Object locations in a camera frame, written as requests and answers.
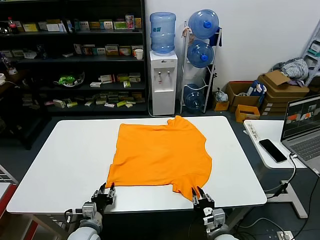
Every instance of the water jug cap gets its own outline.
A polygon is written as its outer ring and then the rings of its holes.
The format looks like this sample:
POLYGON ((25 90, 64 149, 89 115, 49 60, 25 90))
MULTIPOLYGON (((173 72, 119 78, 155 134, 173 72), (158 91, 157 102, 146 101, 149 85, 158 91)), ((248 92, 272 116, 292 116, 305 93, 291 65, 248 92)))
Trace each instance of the water jug cap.
POLYGON ((212 27, 212 23, 210 21, 204 21, 203 26, 205 29, 209 29, 212 27))
POLYGON ((205 55, 205 54, 201 54, 201 60, 203 61, 203 62, 206 62, 206 61, 208 61, 208 56, 207 55, 205 55))

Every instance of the blue water jug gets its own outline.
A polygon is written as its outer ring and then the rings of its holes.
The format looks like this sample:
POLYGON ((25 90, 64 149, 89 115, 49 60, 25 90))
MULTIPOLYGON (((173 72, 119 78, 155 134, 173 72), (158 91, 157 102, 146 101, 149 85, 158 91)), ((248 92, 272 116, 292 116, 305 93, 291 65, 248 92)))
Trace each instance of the blue water jug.
POLYGON ((155 12, 150 15, 151 49, 167 54, 175 49, 176 15, 171 12, 155 12))
POLYGON ((188 86, 190 88, 185 86, 183 90, 184 105, 192 113, 202 111, 205 105, 205 96, 201 90, 194 90, 199 89, 196 84, 188 84, 188 86))
POLYGON ((218 31, 219 18, 214 11, 204 9, 192 14, 188 25, 197 38, 208 39, 218 31))
POLYGON ((190 63, 196 68, 205 68, 214 59, 214 50, 209 44, 195 40, 188 47, 187 55, 190 63))

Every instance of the gray cloth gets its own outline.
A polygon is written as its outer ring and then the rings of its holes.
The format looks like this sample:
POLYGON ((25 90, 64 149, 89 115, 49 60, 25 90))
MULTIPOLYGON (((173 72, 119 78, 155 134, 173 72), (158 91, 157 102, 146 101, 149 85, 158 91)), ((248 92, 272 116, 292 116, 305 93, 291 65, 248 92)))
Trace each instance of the gray cloth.
POLYGON ((308 65, 301 57, 291 59, 286 62, 280 62, 274 65, 271 69, 281 71, 285 76, 291 79, 288 83, 291 85, 303 86, 305 80, 308 77, 308 65))

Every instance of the white mug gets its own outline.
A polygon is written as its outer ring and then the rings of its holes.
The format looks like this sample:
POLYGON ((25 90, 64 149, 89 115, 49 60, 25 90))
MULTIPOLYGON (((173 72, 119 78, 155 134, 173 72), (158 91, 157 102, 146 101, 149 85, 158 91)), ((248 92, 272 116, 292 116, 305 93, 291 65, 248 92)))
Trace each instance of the white mug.
POLYGON ((142 60, 144 56, 144 50, 143 49, 136 49, 135 50, 135 57, 137 60, 142 60))

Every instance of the laptop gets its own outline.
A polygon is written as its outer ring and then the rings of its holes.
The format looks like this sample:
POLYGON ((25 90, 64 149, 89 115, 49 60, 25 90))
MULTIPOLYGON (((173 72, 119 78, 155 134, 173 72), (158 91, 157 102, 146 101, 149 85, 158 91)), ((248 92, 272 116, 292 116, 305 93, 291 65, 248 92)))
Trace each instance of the laptop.
POLYGON ((281 143, 320 177, 320 95, 288 103, 281 143))

